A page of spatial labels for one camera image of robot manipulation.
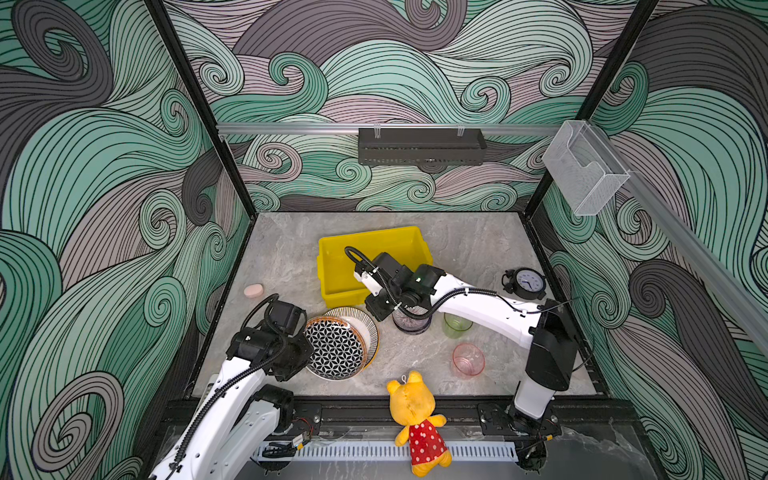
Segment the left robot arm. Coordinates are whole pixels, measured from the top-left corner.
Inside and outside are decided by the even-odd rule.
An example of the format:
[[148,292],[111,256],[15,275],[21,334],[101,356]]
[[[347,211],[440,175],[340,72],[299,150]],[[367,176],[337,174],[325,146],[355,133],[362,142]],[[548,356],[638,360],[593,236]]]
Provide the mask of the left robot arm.
[[294,394],[279,387],[308,364],[306,311],[261,300],[228,345],[217,377],[150,479],[233,479],[264,440],[291,428]]

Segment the black alarm clock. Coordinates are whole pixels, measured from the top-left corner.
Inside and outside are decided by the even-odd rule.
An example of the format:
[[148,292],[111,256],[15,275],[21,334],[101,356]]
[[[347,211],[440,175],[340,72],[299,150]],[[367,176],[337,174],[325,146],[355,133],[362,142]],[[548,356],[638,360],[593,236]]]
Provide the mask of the black alarm clock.
[[507,293],[525,300],[542,300],[546,296],[545,277],[531,268],[506,270],[502,276],[502,286]]

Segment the green plastic cup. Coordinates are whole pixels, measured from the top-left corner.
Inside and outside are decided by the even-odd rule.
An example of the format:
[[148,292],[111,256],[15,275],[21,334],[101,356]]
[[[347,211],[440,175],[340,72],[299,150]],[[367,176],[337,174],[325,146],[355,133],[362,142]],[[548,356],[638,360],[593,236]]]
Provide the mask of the green plastic cup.
[[443,318],[443,333],[451,339],[461,338],[474,325],[474,323],[468,319],[449,313],[445,313]]

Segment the clear acrylic wall holder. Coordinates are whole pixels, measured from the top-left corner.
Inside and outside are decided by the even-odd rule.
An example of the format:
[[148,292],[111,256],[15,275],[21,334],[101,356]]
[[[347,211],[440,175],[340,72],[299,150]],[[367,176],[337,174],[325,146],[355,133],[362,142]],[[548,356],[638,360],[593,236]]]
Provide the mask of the clear acrylic wall holder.
[[565,121],[542,160],[577,217],[597,216],[630,178],[608,136],[584,120]]

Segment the purple striped bowl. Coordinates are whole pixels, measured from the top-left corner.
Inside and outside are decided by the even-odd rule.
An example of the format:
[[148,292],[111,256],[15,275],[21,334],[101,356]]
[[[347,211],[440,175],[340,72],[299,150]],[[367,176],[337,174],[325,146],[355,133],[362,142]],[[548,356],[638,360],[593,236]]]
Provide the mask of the purple striped bowl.
[[432,317],[413,319],[399,309],[393,311],[392,320],[398,330],[408,335],[420,335],[426,332],[432,323]]

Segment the white plate black striped rim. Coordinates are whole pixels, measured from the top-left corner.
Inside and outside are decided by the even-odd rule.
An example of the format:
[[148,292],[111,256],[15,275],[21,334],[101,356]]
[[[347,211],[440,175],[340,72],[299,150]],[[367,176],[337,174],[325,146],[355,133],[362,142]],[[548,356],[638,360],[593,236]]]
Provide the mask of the white plate black striped rim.
[[362,369],[366,369],[375,359],[379,347],[377,322],[364,310],[357,307],[337,307],[325,312],[326,315],[345,320],[361,335],[367,348],[366,360]]

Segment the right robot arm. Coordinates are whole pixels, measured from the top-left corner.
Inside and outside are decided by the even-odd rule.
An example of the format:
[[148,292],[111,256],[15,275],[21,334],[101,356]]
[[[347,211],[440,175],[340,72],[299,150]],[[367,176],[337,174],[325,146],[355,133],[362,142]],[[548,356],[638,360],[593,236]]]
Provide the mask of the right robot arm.
[[397,311],[412,320],[451,314],[488,328],[528,350],[525,376],[514,395],[514,409],[532,420],[544,417],[557,392],[569,389],[578,343],[556,313],[472,286],[446,271],[422,264],[416,270],[388,253],[371,260],[347,246],[354,277],[369,295],[365,306],[378,321]]

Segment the geometric patterned plate orange rim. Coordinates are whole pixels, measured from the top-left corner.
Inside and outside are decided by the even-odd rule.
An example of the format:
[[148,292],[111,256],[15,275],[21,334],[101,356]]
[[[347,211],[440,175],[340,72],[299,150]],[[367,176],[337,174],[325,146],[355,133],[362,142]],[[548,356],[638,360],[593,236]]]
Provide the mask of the geometric patterned plate orange rim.
[[338,317],[316,317],[305,330],[313,348],[307,368],[314,375],[330,381],[342,381],[357,375],[368,360],[368,345],[362,334]]

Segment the pink soap bar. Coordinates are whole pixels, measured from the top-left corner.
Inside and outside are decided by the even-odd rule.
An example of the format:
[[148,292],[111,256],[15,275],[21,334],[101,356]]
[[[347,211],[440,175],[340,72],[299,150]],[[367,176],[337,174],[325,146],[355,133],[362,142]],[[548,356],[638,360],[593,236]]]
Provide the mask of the pink soap bar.
[[251,284],[244,288],[243,294],[246,298],[256,299],[264,295],[264,286],[262,284]]

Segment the yellow plush bear red dress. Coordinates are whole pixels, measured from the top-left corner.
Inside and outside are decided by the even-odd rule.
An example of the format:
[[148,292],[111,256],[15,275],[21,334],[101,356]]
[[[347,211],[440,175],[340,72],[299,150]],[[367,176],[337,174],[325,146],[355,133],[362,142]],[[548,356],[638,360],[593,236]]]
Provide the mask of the yellow plush bear red dress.
[[449,467],[452,454],[439,432],[447,418],[434,413],[436,401],[422,375],[411,371],[401,380],[390,381],[387,391],[390,414],[402,426],[394,442],[408,447],[411,472],[423,478],[436,466]]

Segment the pink plastic cup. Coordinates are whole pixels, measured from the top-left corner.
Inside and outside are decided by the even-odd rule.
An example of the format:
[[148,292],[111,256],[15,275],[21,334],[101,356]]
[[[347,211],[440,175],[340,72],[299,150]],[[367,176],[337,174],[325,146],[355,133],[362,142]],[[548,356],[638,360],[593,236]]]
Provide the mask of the pink plastic cup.
[[452,351],[451,366],[453,372],[461,378],[473,378],[485,369],[483,352],[471,343],[460,343]]

